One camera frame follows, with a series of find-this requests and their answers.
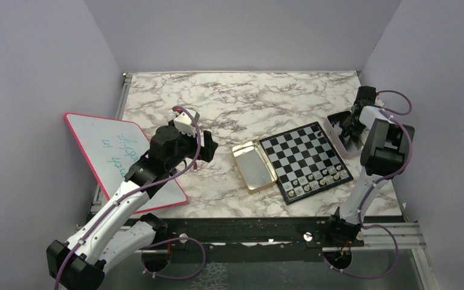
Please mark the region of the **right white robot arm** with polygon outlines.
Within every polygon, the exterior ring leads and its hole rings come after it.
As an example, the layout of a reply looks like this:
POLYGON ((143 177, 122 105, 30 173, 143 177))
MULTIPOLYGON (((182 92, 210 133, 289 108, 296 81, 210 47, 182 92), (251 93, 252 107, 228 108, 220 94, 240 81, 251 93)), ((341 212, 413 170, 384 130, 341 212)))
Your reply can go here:
POLYGON ((360 86, 351 110, 325 121, 325 131, 340 157, 359 156, 362 167, 349 197, 326 222, 324 237, 333 246, 357 239, 376 195, 411 159, 414 127, 398 122, 398 112, 377 106, 379 94, 374 87, 360 86))

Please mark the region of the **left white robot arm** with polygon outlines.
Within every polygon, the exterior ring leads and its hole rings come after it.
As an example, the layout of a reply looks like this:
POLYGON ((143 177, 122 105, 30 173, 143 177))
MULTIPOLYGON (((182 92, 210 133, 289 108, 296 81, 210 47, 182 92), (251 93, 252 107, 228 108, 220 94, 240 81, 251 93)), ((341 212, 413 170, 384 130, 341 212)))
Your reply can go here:
POLYGON ((173 123, 159 127, 105 206, 65 242, 54 240, 48 246, 48 270, 55 289, 98 289, 106 273, 125 257, 140 248, 167 243, 167 223, 152 213, 140 217, 121 235, 117 233, 167 182, 197 160, 213 160, 218 143, 211 132, 191 128, 195 130, 192 135, 173 123))

